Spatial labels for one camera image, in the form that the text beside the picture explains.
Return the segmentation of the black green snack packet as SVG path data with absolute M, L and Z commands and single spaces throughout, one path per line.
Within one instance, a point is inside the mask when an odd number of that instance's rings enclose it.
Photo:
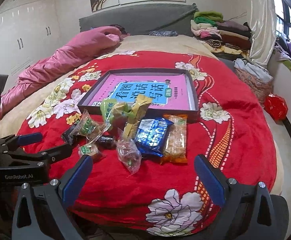
M 79 142 L 79 139 L 81 137 L 80 135 L 78 135 L 74 132 L 76 127 L 77 127 L 77 124 L 73 124 L 69 129 L 67 129 L 61 135 L 63 141 L 71 146 L 77 145 Z

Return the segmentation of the round green label cookie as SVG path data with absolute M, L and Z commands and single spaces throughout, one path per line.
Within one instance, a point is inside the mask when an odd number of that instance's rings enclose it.
M 104 158 L 104 155 L 98 149 L 95 144 L 85 144 L 78 148 L 78 154 L 80 157 L 83 155 L 90 156 L 94 161 L 99 161 Z

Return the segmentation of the green label pastry packet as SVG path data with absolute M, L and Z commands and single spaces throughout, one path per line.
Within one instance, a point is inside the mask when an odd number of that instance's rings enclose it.
M 93 144 L 110 128 L 110 126 L 109 123 L 93 120 L 89 112 L 85 109 L 79 123 L 70 135 L 73 137 L 85 137 L 88 140 L 88 144 Z

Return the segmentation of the snickers bar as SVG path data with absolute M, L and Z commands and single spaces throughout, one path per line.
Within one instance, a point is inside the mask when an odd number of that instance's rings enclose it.
M 97 139 L 96 145 L 102 149 L 113 150 L 116 148 L 116 139 L 110 135 L 102 135 Z

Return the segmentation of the clear red candy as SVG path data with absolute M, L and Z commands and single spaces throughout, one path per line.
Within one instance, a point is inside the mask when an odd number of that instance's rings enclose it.
M 139 171 L 142 155 L 133 139 L 127 137 L 121 129 L 118 129 L 116 150 L 119 161 L 126 167 L 131 175 Z

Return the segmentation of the orange cracker packet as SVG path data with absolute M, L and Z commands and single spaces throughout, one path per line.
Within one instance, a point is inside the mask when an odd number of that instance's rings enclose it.
M 163 147 L 163 157 L 161 163 L 171 162 L 178 164 L 186 164 L 186 150 L 187 150 L 187 116 L 169 115 L 163 116 L 165 119 L 171 121 L 173 124 L 169 128 L 167 140 Z

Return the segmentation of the blue biscuit packet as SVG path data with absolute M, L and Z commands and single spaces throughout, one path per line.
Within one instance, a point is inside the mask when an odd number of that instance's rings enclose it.
M 163 157 L 163 147 L 172 124 L 165 118 L 142 119 L 134 137 L 141 154 Z

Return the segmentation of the yellow wafer bar packet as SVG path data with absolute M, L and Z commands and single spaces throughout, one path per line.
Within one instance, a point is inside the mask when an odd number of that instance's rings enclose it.
M 123 133 L 127 138 L 133 139 L 135 137 L 138 125 L 141 119 L 145 116 L 151 103 L 152 98 L 149 98 L 144 94 L 138 94 L 124 127 Z

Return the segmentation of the green milk candy bag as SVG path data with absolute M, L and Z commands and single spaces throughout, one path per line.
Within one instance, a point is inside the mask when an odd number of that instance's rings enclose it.
M 111 128 L 121 130 L 124 130 L 129 119 L 135 117 L 135 113 L 126 102 L 119 102 L 116 99 L 104 99 L 100 110 L 105 123 L 110 124 Z

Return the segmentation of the red floral blanket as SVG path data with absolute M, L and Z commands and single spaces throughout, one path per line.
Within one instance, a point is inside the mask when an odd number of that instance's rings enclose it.
M 241 184 L 277 180 L 277 150 L 258 99 L 222 62 L 195 54 L 126 51 L 77 69 L 23 121 L 35 153 L 75 137 L 60 178 L 83 154 L 94 164 L 71 212 L 159 237 L 197 233 L 219 207 L 197 175 L 203 155 Z

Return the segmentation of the red plastic bag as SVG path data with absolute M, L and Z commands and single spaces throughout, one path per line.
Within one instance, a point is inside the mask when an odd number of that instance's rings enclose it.
M 284 120 L 288 113 L 286 101 L 276 94 L 269 94 L 265 98 L 264 109 L 274 121 Z

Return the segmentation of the pink quilt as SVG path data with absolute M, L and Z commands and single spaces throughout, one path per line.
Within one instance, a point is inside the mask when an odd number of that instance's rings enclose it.
M 17 78 L 14 87 L 1 96 L 0 120 L 25 98 L 117 46 L 122 32 L 117 27 L 97 27 L 77 34 L 54 54 L 26 68 Z

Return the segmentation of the clothes on window sill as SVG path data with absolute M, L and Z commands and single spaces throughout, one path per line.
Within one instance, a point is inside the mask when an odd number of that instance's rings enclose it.
M 274 43 L 274 56 L 276 61 L 281 62 L 291 72 L 291 41 L 279 36 Z

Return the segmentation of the stack of folded clothes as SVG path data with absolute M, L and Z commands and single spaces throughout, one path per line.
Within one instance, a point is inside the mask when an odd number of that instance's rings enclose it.
M 252 31 L 246 22 L 224 20 L 223 14 L 216 11 L 197 11 L 190 20 L 190 29 L 218 57 L 235 60 L 249 56 Z

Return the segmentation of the cream satin curtain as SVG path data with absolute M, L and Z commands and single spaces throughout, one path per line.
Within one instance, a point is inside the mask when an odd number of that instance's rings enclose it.
M 274 0 L 251 0 L 249 25 L 252 30 L 250 59 L 267 67 L 276 41 L 277 15 Z

